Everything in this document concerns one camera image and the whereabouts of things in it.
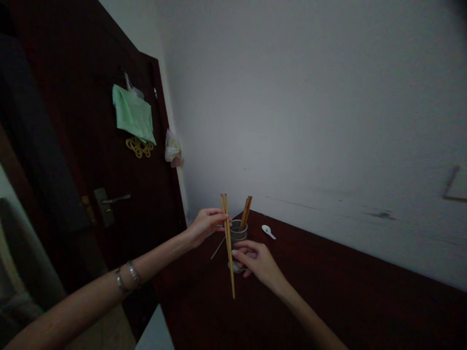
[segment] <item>human hand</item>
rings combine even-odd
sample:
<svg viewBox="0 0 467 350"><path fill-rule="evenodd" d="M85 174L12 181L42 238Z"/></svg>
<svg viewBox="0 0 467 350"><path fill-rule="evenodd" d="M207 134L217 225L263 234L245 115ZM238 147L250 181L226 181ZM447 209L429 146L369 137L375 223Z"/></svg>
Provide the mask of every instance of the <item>human hand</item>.
<svg viewBox="0 0 467 350"><path fill-rule="evenodd" d="M238 250L232 250L232 255L240 262L238 267L243 268L243 266L246 266L248 268L243 277L248 277L254 273L261 282L276 294L280 288L287 284L286 278L266 245L246 240L235 243L234 246Z"/></svg>
<svg viewBox="0 0 467 350"><path fill-rule="evenodd" d="M201 209L195 221L187 229L187 234L190 236L193 248L203 243L210 232L224 232L224 220L228 217L228 214L224 214L222 209L219 208Z"/></svg>

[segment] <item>wooden door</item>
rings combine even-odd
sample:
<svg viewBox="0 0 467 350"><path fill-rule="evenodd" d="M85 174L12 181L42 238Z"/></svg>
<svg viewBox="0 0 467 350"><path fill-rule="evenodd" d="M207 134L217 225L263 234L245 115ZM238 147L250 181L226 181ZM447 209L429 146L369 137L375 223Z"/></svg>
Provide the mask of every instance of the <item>wooden door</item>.
<svg viewBox="0 0 467 350"><path fill-rule="evenodd" d="M73 179L90 199L109 269L181 232L180 189L164 159L166 130L147 61L98 0L14 1L10 8ZM131 135L116 128L112 86L125 87L124 71L152 106L157 145L150 158L136 158L125 144ZM109 198L131 195L112 205L108 228L93 196L98 188ZM124 303L137 338L156 305L150 284Z"/></svg>

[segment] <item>bangle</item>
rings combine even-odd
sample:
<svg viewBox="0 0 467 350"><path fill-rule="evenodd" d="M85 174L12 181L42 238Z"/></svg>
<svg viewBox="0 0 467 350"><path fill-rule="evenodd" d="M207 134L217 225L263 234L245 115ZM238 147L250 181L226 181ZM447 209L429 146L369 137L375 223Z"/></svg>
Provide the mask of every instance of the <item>bangle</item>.
<svg viewBox="0 0 467 350"><path fill-rule="evenodd" d="M115 274L117 275L117 284L118 284L118 287L120 288L120 290L125 293L125 294L128 294L128 293L131 293L131 290L129 290L128 288L125 287L125 285L123 284L123 280L122 280L122 277L120 276L120 267L117 269L117 271L115 271Z"/></svg>
<svg viewBox="0 0 467 350"><path fill-rule="evenodd" d="M135 267L133 266L133 261L128 260L127 264L128 264L128 268L130 270L130 274L133 276L133 279L136 282L136 289L141 289L142 286L140 284L140 277L138 276L138 272L136 272Z"/></svg>

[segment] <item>door handle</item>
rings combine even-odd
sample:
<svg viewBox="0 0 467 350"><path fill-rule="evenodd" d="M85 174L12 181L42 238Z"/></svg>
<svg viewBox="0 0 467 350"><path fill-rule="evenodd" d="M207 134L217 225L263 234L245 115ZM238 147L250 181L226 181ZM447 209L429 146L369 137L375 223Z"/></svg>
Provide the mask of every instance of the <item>door handle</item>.
<svg viewBox="0 0 467 350"><path fill-rule="evenodd" d="M117 198L114 198L114 199L105 199L103 201L101 201L102 204L114 204L115 202L118 202L119 200L122 200L122 199L129 199L131 198L131 195L130 194L126 194L124 196L121 196L121 197L117 197Z"/></svg>
<svg viewBox="0 0 467 350"><path fill-rule="evenodd" d="M115 218L113 217L113 211L112 208L110 207L110 204L113 204L115 202L118 202L119 200L122 199L129 199L131 198L130 194L115 198L115 199L107 199L107 193L106 189L101 187L99 189L94 190L94 196L96 197L97 205L99 206L99 210L102 215L102 221L104 224L104 227L109 227L113 225L115 222Z"/></svg>

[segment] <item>human arm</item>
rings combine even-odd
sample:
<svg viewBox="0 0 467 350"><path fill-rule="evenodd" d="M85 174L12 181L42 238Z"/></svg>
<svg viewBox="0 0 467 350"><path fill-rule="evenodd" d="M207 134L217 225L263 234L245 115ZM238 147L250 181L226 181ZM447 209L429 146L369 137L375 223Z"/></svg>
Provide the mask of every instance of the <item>human arm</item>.
<svg viewBox="0 0 467 350"><path fill-rule="evenodd" d="M199 246L211 231L223 231L227 218L222 209L203 209L184 232L133 260L143 284L189 250ZM125 264L120 276L127 289L137 284ZM128 294L117 284L115 270L74 292L23 329L5 349L56 349L65 346L99 320Z"/></svg>
<svg viewBox="0 0 467 350"><path fill-rule="evenodd" d="M239 267L247 267L243 276L248 277L253 273L273 291L300 321L320 349L347 349L286 280L268 247L253 241L241 241L234 246L238 250L233 250L232 254L241 262Z"/></svg>

